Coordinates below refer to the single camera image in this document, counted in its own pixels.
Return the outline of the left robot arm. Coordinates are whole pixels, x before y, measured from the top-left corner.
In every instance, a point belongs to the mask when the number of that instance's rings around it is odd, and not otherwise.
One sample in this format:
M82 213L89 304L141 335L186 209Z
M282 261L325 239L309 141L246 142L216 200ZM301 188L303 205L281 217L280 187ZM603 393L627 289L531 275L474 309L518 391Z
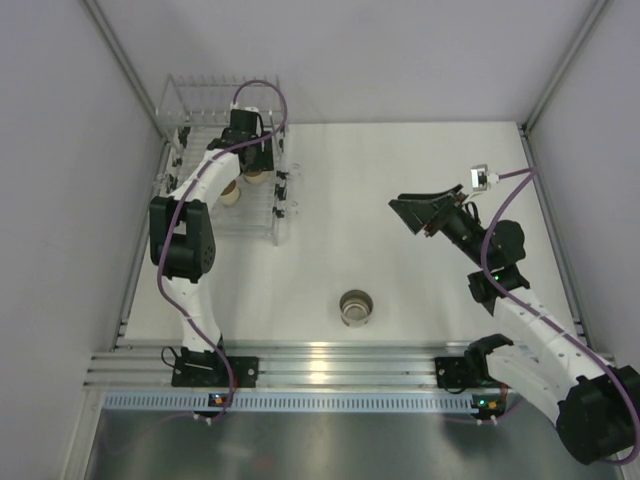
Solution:
M200 354L193 373L215 386L227 376L228 363L213 352L222 349L214 319L209 272L216 258L210 210L216 202L236 203L237 179L265 182L274 170L273 133L254 107L235 108L230 123L206 147L196 169L171 194L149 205L149 251L157 266L162 297L183 318L183 346Z

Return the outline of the steel cup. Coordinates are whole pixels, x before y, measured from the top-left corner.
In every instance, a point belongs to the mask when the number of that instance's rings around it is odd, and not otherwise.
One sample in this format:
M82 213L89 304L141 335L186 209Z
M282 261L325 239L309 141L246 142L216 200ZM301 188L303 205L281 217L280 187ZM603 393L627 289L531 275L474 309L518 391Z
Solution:
M269 179L269 171L246 172L243 177L248 184L260 185Z
M345 292L339 300L340 318L349 328L366 325L373 313L374 303L371 296L358 289Z
M231 207L238 202L241 197L241 189L236 181L232 181L221 193L220 203L225 207Z

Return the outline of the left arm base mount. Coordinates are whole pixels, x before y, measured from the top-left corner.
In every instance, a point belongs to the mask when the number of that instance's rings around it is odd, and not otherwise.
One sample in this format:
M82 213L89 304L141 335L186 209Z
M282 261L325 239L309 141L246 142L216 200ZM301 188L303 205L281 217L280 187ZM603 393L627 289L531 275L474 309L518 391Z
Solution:
M230 356L227 358L233 374L230 381L226 364L212 351L194 352L186 347L174 361L171 386L177 388L228 387L254 388L259 373L259 358L255 356Z

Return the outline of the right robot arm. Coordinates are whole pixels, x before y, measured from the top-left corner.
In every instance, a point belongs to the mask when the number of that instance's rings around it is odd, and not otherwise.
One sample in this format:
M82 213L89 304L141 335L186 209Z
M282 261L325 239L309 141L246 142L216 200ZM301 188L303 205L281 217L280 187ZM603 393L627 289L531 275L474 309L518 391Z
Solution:
M639 374L615 367L548 313L518 262L526 256L519 223L495 217L482 227L461 186L437 194L401 194L390 208L413 234L443 234L478 271L474 300L499 324L471 343L467 372L478 385L505 384L541 412L578 462L639 454Z

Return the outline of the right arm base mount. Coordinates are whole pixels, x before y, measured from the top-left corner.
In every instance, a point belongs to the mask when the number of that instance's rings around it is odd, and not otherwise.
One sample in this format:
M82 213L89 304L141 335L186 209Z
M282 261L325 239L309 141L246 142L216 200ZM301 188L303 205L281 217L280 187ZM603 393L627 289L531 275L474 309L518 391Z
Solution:
M463 357L442 356L434 359L436 382L439 389L461 394L479 383Z

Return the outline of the steel cup front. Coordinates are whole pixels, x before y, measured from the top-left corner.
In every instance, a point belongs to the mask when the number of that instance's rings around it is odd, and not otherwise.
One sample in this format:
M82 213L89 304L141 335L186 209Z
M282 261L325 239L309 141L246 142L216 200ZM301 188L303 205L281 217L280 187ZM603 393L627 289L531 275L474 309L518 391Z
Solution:
M339 300L340 318L349 328L366 325L373 313L374 303L371 296L358 289L345 292Z

